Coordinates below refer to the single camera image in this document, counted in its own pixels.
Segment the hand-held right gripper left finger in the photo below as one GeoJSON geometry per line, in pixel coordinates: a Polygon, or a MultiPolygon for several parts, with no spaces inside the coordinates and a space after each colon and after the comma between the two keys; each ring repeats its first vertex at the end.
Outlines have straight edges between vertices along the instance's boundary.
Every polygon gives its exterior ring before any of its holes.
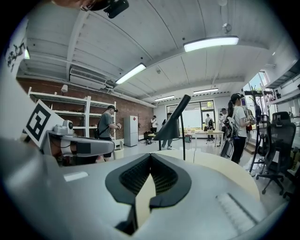
{"type": "Polygon", "coordinates": [[[90,215],[132,235],[150,216],[150,154],[62,169],[74,198],[90,215]]]}

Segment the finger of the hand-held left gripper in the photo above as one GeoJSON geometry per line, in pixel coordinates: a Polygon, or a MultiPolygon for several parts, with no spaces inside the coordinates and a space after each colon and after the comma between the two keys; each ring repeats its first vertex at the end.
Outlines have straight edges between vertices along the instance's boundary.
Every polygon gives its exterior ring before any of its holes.
{"type": "Polygon", "coordinates": [[[77,155],[103,155],[113,152],[115,144],[109,140],[77,138],[77,155]]]}

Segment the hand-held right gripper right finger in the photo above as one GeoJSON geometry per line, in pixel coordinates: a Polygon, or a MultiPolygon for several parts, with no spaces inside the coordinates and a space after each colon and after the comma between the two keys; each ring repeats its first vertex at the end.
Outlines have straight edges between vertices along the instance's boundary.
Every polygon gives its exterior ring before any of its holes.
{"type": "Polygon", "coordinates": [[[240,165],[217,156],[196,164],[165,159],[189,174],[191,188],[176,205],[152,210],[136,239],[228,240],[267,217],[255,181],[240,165]]]}

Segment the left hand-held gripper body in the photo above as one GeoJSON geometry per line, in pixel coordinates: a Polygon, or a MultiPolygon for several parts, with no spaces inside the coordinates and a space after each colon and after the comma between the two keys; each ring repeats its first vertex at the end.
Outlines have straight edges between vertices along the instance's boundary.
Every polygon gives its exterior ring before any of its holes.
{"type": "Polygon", "coordinates": [[[24,130],[46,155],[77,154],[77,144],[73,140],[73,123],[61,118],[42,100],[36,102],[24,130]]]}

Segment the person's left hand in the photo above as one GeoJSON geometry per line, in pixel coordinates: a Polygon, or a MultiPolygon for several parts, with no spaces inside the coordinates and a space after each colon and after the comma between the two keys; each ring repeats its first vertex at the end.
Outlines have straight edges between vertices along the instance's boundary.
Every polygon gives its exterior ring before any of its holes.
{"type": "Polygon", "coordinates": [[[76,157],[71,157],[71,156],[58,156],[56,158],[56,161],[57,161],[59,167],[77,165],[76,157]]]}

